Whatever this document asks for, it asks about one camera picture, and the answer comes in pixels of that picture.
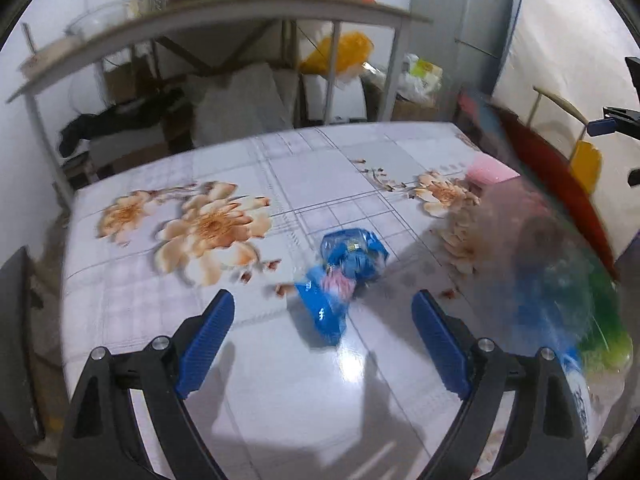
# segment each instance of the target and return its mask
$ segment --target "screw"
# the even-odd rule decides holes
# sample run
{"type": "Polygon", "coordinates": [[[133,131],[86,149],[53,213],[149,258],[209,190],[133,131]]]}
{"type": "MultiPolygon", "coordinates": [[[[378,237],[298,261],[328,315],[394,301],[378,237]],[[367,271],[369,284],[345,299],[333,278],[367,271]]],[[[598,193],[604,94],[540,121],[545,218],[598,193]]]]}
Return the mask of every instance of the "screw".
{"type": "Polygon", "coordinates": [[[547,361],[553,361],[556,357],[555,352],[551,348],[546,347],[540,351],[540,355],[542,355],[542,358],[546,359],[547,361]]]}
{"type": "Polygon", "coordinates": [[[164,350],[169,346],[169,338],[164,335],[158,336],[151,342],[151,346],[154,350],[164,350]]]}
{"type": "Polygon", "coordinates": [[[107,355],[107,351],[104,346],[98,346],[91,350],[91,359],[93,359],[94,361],[99,361],[105,355],[107,355]]]}
{"type": "Polygon", "coordinates": [[[483,352],[493,352],[495,349],[495,343],[490,339],[483,337],[482,339],[478,340],[478,348],[483,352]]]}

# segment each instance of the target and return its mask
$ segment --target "yellow plastic bag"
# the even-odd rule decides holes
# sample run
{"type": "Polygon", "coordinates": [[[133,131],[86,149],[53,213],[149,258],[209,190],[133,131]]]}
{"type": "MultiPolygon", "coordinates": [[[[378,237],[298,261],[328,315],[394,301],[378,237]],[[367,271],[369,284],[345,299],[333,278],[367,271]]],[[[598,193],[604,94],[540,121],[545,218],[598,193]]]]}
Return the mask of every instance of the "yellow plastic bag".
{"type": "MultiPolygon", "coordinates": [[[[362,64],[369,60],[374,45],[362,32],[346,32],[340,35],[335,73],[338,76],[352,74],[355,76],[362,69],[362,64]]],[[[300,64],[303,74],[327,76],[331,56],[331,36],[322,38],[318,47],[300,64]]]]}

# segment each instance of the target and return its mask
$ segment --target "blue gripper pad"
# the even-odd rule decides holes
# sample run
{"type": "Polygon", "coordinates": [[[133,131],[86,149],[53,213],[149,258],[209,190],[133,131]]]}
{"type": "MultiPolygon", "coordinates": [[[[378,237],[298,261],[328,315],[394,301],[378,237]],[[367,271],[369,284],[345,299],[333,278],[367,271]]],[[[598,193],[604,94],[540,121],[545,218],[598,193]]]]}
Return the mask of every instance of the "blue gripper pad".
{"type": "Polygon", "coordinates": [[[446,316],[426,290],[414,296],[411,310],[414,325],[446,389],[465,400],[471,393],[471,383],[468,359],[461,346],[470,348],[474,340],[471,332],[459,319],[446,316]]]}
{"type": "Polygon", "coordinates": [[[207,307],[209,314],[180,358],[175,391],[181,399],[200,389],[236,314],[234,297],[229,293],[215,297],[207,307]]]}

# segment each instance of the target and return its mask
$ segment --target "shelf leg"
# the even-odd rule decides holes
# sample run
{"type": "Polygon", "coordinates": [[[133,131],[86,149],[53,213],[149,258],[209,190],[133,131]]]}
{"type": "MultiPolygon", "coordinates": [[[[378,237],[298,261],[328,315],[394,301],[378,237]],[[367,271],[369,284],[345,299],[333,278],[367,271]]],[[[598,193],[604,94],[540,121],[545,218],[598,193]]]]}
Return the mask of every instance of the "shelf leg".
{"type": "Polygon", "coordinates": [[[331,36],[331,54],[329,56],[329,73],[326,81],[326,95],[324,98],[324,124],[329,124],[331,120],[331,104],[334,100],[335,88],[335,66],[338,59],[338,42],[340,41],[340,30],[342,22],[334,22],[334,33],[331,36]]]}
{"type": "Polygon", "coordinates": [[[398,92],[398,79],[402,71],[404,54],[409,45],[409,24],[408,18],[403,18],[399,28],[396,28],[394,44],[391,49],[391,59],[389,60],[389,70],[386,73],[385,91],[382,94],[382,102],[378,110],[378,122],[391,120],[391,114],[396,104],[396,93],[398,92]]]}
{"type": "Polygon", "coordinates": [[[47,133],[44,129],[44,124],[42,123],[42,116],[40,115],[40,111],[38,110],[36,99],[30,92],[25,92],[24,99],[27,105],[27,115],[29,116],[31,127],[33,128],[33,131],[35,133],[36,141],[40,149],[42,150],[44,158],[49,163],[49,169],[51,170],[56,184],[58,184],[58,189],[60,190],[62,197],[65,199],[65,202],[69,206],[69,209],[71,209],[74,201],[74,190],[66,180],[65,173],[62,171],[62,168],[60,168],[60,165],[58,164],[56,153],[53,151],[53,148],[51,147],[51,144],[47,139],[47,133]]]}

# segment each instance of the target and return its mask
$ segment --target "floral tablecloth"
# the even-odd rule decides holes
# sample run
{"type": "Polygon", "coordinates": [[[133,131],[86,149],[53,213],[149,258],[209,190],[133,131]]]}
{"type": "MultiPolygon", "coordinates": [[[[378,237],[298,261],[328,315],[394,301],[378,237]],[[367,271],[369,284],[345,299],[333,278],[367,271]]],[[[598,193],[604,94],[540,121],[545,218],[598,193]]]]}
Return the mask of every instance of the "floral tablecloth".
{"type": "MultiPolygon", "coordinates": [[[[64,270],[69,391],[92,348],[141,349],[226,288],[234,324],[186,405],[228,477],[416,478],[460,401],[414,328],[411,298],[428,288],[472,332],[478,324],[440,257],[437,219],[397,188],[429,170],[463,177],[474,156],[453,124],[350,124],[194,150],[81,190],[64,270]],[[204,206],[220,214],[201,218],[204,206]],[[231,222],[232,239],[215,222],[231,222]],[[326,232],[350,226],[375,232],[390,259],[327,348],[300,300],[275,291],[303,275],[326,232]]],[[[134,404],[156,471],[171,476],[142,396],[134,404]]]]}

